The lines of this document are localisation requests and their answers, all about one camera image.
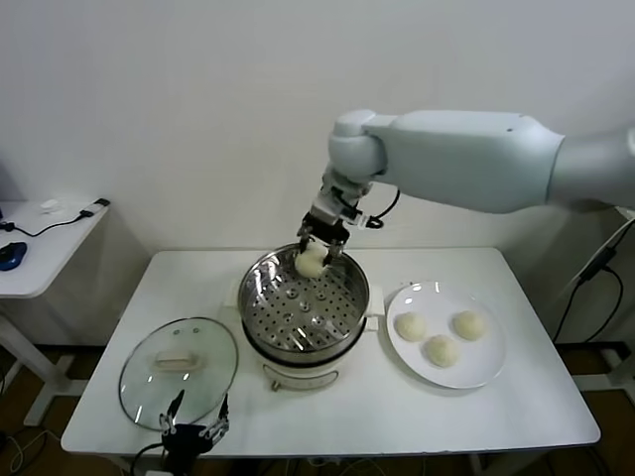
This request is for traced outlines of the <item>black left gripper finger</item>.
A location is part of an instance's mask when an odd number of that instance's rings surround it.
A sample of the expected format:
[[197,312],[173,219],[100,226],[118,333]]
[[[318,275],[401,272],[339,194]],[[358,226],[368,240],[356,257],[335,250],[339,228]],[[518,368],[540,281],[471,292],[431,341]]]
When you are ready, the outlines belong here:
[[216,420],[206,426],[199,434],[204,439],[221,439],[229,431],[228,395],[225,395]]
[[159,416],[159,424],[161,432],[176,432],[175,418],[178,410],[183,402],[185,391],[180,390],[177,396],[170,402],[165,413]]

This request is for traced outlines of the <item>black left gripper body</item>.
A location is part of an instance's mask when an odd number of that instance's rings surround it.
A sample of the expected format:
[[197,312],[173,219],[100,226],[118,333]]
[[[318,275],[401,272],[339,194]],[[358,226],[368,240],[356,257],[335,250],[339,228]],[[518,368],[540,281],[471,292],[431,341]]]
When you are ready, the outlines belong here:
[[164,470],[176,476],[190,475],[196,460],[211,449],[211,439],[204,436],[203,425],[178,423],[175,429],[162,436]]

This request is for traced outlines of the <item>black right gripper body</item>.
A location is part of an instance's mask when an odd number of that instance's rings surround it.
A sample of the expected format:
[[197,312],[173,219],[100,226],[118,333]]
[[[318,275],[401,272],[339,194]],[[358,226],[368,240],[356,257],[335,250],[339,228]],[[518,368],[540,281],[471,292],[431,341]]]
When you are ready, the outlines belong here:
[[310,236],[324,243],[346,243],[347,229],[344,227],[342,219],[327,223],[308,212],[302,219],[300,237],[308,239]]

